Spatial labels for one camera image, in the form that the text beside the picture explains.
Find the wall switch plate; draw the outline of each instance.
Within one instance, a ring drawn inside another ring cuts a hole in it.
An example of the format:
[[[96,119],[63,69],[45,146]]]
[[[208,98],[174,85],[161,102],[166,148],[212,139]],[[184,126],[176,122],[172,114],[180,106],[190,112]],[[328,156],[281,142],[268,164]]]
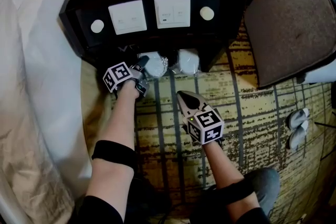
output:
[[[190,0],[154,0],[158,29],[189,27]]]
[[[147,30],[142,0],[109,6],[109,12],[117,35]]]

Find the carpet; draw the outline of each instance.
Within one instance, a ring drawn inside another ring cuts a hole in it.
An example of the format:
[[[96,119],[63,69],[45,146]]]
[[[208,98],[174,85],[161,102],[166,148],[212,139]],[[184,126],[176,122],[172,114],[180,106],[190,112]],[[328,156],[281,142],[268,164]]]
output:
[[[83,62],[82,110],[90,153],[115,102],[113,96],[99,91],[94,78],[94,68]],[[260,167],[279,171],[281,191],[270,213],[272,223],[291,223],[304,212],[312,214],[328,195],[328,185],[336,175],[336,132],[313,122],[336,124],[331,114],[331,84],[298,85],[288,80],[257,90],[244,22],[236,41],[209,73],[191,77],[169,71],[149,82],[150,91],[135,112],[139,170],[157,190],[169,193],[173,204],[196,202],[202,190],[214,184],[202,148],[181,128],[178,90],[199,93],[218,109],[225,121],[222,148],[243,174]],[[287,150],[291,132],[285,119],[304,107],[310,110],[307,137],[295,151]],[[177,207],[165,223],[188,223],[187,213],[188,208]]]

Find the white round knob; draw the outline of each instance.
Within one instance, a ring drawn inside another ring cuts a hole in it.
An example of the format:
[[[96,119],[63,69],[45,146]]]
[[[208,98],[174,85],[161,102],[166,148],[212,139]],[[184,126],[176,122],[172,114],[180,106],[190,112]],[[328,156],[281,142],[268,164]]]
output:
[[[104,28],[104,22],[102,20],[95,20],[92,24],[91,24],[91,30],[94,33],[100,33]]]
[[[200,10],[200,15],[205,20],[212,20],[212,18],[215,16],[215,13],[211,8],[203,7]]]

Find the slipper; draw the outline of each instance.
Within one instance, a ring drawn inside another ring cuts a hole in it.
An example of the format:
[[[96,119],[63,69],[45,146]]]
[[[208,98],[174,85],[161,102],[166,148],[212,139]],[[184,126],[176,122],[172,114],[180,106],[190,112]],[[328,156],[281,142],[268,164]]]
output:
[[[304,121],[306,121],[308,119],[308,116],[309,109],[304,108],[296,110],[287,117],[287,126],[291,130],[294,130],[299,127]]]
[[[294,150],[307,135],[308,121],[304,121],[289,138],[289,148]]]

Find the forearm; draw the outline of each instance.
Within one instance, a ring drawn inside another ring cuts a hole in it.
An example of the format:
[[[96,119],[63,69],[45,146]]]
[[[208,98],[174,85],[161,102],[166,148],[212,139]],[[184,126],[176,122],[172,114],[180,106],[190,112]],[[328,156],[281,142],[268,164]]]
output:
[[[217,188],[225,188],[233,183],[244,179],[243,175],[236,169],[222,148],[216,142],[210,142],[203,146],[208,158]],[[259,207],[255,193],[246,198],[227,205],[228,212],[233,222],[236,222],[243,214],[253,208]]]
[[[134,105],[138,92],[133,81],[123,86],[111,118],[99,140],[117,142],[134,150]],[[87,196],[96,196],[112,205],[125,218],[129,187],[134,175],[131,167],[95,158]]]

